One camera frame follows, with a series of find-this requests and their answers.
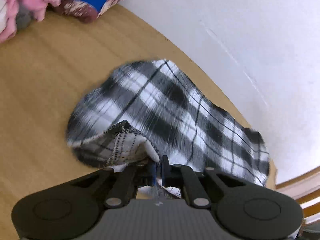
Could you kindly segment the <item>black white plaid shirt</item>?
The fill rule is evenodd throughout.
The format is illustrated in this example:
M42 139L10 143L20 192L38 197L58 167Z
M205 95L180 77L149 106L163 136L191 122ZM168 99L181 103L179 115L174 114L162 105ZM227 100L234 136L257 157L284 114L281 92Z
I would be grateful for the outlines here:
M91 167L150 158L201 172L213 167L259 186L270 155L261 134L213 104L172 61L137 61L115 69L76 105L68 146Z

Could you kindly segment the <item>grey sweatshirt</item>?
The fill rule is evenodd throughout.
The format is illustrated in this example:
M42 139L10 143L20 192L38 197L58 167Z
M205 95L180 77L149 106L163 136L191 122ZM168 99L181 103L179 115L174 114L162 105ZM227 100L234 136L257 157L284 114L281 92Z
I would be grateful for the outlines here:
M33 19L32 12L25 8L22 4L19 5L19 10L16 15L16 27L17 30L25 29L31 23Z

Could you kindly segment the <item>white garment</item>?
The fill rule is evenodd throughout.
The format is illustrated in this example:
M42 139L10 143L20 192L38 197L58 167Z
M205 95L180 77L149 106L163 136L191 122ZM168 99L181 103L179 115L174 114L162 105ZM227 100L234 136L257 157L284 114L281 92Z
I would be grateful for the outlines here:
M7 25L7 0L0 0L0 33Z

